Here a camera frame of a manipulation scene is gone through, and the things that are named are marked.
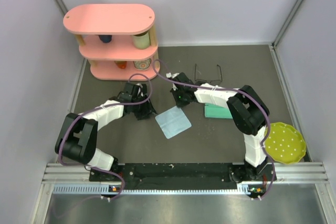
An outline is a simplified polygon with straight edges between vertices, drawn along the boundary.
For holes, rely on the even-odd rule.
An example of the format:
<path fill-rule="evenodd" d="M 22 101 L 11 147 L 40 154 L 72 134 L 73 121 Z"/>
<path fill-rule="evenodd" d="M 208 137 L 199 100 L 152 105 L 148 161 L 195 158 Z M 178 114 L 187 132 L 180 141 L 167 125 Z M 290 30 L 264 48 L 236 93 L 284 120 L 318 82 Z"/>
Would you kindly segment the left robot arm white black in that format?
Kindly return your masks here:
<path fill-rule="evenodd" d="M 100 106 L 81 114 L 69 113 L 60 130 L 55 152 L 60 157 L 100 169 L 107 180 L 116 179 L 118 159 L 97 148 L 98 131 L 130 113 L 137 120 L 156 114 L 146 84 L 127 82 L 116 97 Z"/>

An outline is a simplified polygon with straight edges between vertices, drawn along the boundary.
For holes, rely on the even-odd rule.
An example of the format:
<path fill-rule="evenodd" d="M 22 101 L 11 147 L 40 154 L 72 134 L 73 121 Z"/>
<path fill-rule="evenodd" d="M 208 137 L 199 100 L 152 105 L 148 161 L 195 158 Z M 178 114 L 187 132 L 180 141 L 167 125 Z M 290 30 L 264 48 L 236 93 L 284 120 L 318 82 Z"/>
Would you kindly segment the blue grey glasses case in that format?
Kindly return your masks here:
<path fill-rule="evenodd" d="M 229 109 L 222 106 L 217 106 L 213 104 L 205 104 L 204 115 L 206 118 L 211 119 L 232 119 L 232 115 Z"/>

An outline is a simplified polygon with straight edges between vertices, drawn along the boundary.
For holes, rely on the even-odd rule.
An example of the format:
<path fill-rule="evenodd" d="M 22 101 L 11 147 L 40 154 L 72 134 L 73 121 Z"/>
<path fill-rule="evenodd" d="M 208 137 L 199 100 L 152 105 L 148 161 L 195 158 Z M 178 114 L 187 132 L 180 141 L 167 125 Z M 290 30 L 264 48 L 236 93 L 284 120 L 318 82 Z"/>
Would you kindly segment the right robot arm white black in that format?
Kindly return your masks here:
<path fill-rule="evenodd" d="M 246 150 L 244 164 L 229 168 L 231 180 L 238 183 L 262 176 L 267 165 L 262 142 L 269 110 L 254 89 L 245 85 L 240 89 L 224 90 L 204 81 L 193 83 L 183 72 L 168 73 L 166 77 L 173 82 L 171 93 L 177 107 L 197 102 L 229 110 L 235 126 L 243 133 Z"/>

